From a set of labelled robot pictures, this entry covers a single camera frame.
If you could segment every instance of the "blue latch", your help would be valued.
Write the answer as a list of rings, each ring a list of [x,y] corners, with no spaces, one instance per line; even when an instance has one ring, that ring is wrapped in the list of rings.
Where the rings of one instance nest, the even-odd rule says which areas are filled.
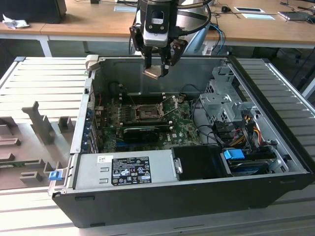
[[[240,150],[240,149],[228,149],[223,154],[224,154],[226,160],[228,160],[228,159],[231,159],[231,160],[244,159],[245,158],[242,150]]]
[[[49,173],[48,179],[52,180],[62,180],[63,171],[52,171]]]

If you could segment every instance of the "computer tower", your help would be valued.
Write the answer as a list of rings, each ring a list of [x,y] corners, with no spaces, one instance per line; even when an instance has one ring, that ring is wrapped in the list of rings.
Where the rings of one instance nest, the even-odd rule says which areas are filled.
[[[0,19],[5,15],[14,20],[26,20],[28,23],[59,24],[66,10],[64,0],[0,1]]]

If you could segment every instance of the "floor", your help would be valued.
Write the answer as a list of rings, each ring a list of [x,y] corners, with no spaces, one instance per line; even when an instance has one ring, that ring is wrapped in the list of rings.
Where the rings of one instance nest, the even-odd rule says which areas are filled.
[[[90,54],[102,56],[125,56],[128,54],[128,43],[89,42],[88,44]],[[49,46],[54,57],[85,57],[87,55],[84,52],[83,43],[79,41],[50,41]],[[253,56],[253,47],[225,47],[222,55],[227,51],[232,52],[234,56],[239,58],[251,58]],[[274,52],[275,49],[261,48],[254,57],[270,58]],[[291,80],[310,52],[311,50],[280,49],[271,62],[287,79]],[[296,60],[296,55],[300,55],[301,58]],[[36,40],[0,39],[0,78],[17,56],[43,57],[44,54]],[[314,63],[315,54],[311,55],[305,63],[303,69],[293,81],[293,85],[297,86],[299,84],[300,78],[310,70]],[[309,101],[311,103],[315,102],[315,94],[311,96]]]

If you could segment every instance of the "motherboard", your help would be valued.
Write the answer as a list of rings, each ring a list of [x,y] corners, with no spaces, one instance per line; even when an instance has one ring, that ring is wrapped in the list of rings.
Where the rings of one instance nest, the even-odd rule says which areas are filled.
[[[132,100],[128,104],[111,99],[103,104],[100,129],[104,152],[162,150],[201,144],[199,132],[190,119],[188,101],[178,103],[174,95],[165,96],[159,103],[138,104],[136,99]]]

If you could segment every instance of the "desk leg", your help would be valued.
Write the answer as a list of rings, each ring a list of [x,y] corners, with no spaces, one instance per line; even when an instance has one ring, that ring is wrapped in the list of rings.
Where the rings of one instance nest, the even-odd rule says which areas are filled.
[[[85,52],[85,53],[90,53],[90,50],[89,50],[89,46],[88,46],[88,42],[87,42],[87,41],[83,41],[83,48],[84,48],[84,52]]]
[[[48,44],[48,37],[39,38],[39,42],[40,42],[40,45],[44,52],[45,57],[52,57],[49,44]]]

